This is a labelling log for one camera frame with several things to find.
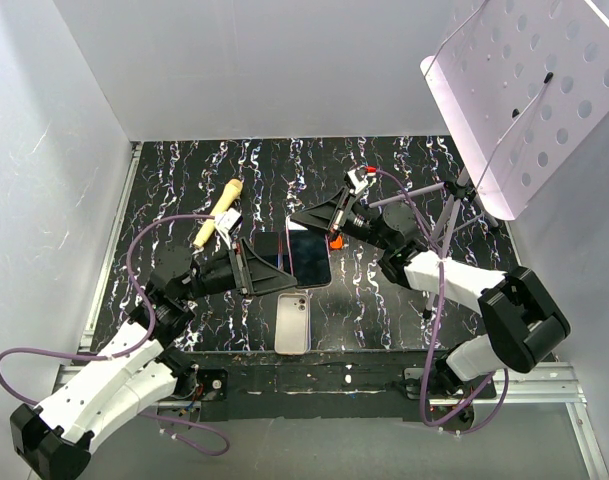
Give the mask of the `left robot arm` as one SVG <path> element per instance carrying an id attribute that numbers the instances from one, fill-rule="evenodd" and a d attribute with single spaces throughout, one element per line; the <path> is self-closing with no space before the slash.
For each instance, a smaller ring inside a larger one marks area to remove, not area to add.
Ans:
<path id="1" fill-rule="evenodd" d="M 76 479 L 117 429 L 167 397 L 189 398 L 198 366 L 174 342 L 191 321 L 190 303 L 238 291 L 263 296 L 290 289 L 294 276 L 265 261 L 246 239 L 198 264 L 185 246 L 159 251 L 146 298 L 72 379 L 10 417 L 16 453 L 42 479 Z"/>

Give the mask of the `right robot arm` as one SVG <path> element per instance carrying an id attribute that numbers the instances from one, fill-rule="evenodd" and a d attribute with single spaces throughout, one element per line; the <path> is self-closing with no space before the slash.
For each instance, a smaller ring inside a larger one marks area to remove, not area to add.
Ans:
<path id="1" fill-rule="evenodd" d="M 429 361 L 417 389 L 455 398 L 473 380 L 497 370 L 528 373 L 571 333 L 534 271 L 523 266 L 487 270 L 439 257 L 424 245 L 414 212 L 404 202 L 369 208 L 341 190 L 291 218 L 330 238 L 345 235 L 382 250 L 378 264 L 390 282 L 443 296 L 481 316 L 484 334 Z"/>

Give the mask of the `cream phone case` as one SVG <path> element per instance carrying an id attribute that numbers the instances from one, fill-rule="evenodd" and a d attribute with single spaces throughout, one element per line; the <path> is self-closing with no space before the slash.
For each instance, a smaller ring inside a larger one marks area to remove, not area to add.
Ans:
<path id="1" fill-rule="evenodd" d="M 274 350 L 279 355 L 296 356 L 306 352 L 307 295 L 283 293 L 278 297 Z"/>

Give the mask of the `purple phone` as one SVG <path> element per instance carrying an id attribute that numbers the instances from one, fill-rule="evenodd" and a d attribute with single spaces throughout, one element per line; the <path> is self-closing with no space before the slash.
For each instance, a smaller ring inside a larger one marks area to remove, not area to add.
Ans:
<path id="1" fill-rule="evenodd" d="M 281 235 L 274 231 L 258 231 L 253 236 L 255 252 L 274 267 L 283 269 Z"/>

